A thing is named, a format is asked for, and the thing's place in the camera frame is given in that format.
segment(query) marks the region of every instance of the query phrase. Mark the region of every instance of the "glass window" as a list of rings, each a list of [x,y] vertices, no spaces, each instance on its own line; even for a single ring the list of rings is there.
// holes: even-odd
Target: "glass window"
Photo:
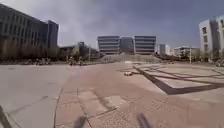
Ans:
[[[14,26],[14,28],[13,28],[13,34],[15,35],[16,34],[16,26]]]
[[[207,33],[206,27],[202,28],[202,32],[203,32],[203,34]]]
[[[9,33],[12,34],[12,25],[9,27]]]
[[[7,33],[8,32],[8,24],[5,24],[5,29],[4,32]]]
[[[223,20],[221,20],[221,25],[224,28],[224,21]]]
[[[208,44],[205,44],[205,51],[208,51]]]
[[[204,36],[204,42],[208,42],[208,37]]]

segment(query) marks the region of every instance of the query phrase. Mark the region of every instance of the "paving stone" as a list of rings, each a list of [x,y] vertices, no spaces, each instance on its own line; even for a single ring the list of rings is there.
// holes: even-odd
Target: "paving stone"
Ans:
[[[85,108],[85,112],[89,117],[96,116],[107,111],[107,109],[100,103],[99,100],[90,100],[88,102],[83,102],[83,105]]]
[[[80,92],[79,98],[81,101],[85,102],[88,100],[97,99],[97,96],[93,92],[88,91],[88,92]]]
[[[78,102],[77,93],[62,93],[58,104],[61,105],[61,104],[66,104],[71,102],[74,102],[74,103]]]
[[[68,124],[83,116],[79,103],[68,103],[59,105],[56,112],[56,126]]]

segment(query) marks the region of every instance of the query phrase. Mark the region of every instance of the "grey building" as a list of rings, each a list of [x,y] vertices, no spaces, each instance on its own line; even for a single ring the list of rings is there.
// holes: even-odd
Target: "grey building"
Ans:
[[[156,36],[135,36],[134,53],[149,55],[155,52]]]
[[[99,36],[97,37],[99,51],[101,54],[119,54],[120,37],[119,36]]]
[[[134,41],[132,37],[121,37],[120,53],[134,54]]]
[[[0,4],[0,57],[55,56],[59,25]]]

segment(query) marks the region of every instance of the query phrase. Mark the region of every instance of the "white building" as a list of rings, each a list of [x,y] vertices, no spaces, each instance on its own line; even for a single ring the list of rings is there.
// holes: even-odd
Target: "white building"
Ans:
[[[160,55],[171,55],[170,46],[166,44],[156,44],[155,52]]]
[[[181,47],[176,47],[174,48],[174,56],[177,57],[188,57],[190,56],[193,59],[198,59],[200,56],[200,49],[199,48],[192,48],[189,46],[181,46]]]
[[[216,19],[218,23],[218,37],[220,42],[220,55],[224,56],[224,16],[220,16]]]
[[[166,54],[166,45],[165,44],[156,44],[155,52],[160,55]]]
[[[169,45],[166,45],[166,54],[171,55],[171,49]]]
[[[201,53],[205,61],[213,61],[220,57],[224,49],[224,16],[205,20],[199,24]]]

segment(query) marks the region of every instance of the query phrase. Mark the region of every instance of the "office building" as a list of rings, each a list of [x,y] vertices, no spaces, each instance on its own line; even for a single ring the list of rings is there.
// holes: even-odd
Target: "office building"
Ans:
[[[200,49],[189,46],[181,46],[174,48],[174,56],[179,58],[190,58],[198,59],[200,57]]]
[[[97,38],[101,54],[140,54],[149,55],[155,51],[155,36],[100,36]]]
[[[224,48],[223,16],[199,24],[201,53],[204,61],[217,60]]]
[[[166,45],[165,44],[156,44],[155,52],[160,55],[166,54]]]
[[[0,4],[0,57],[56,56],[58,27]]]
[[[218,38],[220,41],[220,56],[224,57],[224,16],[216,19],[218,24]]]
[[[171,49],[169,45],[166,45],[166,55],[171,55]]]
[[[119,54],[120,37],[119,36],[99,36],[97,37],[99,51],[101,54]]]
[[[134,54],[134,41],[132,37],[121,37],[120,53]]]
[[[154,53],[156,44],[156,36],[135,36],[134,53],[141,55],[149,55]]]

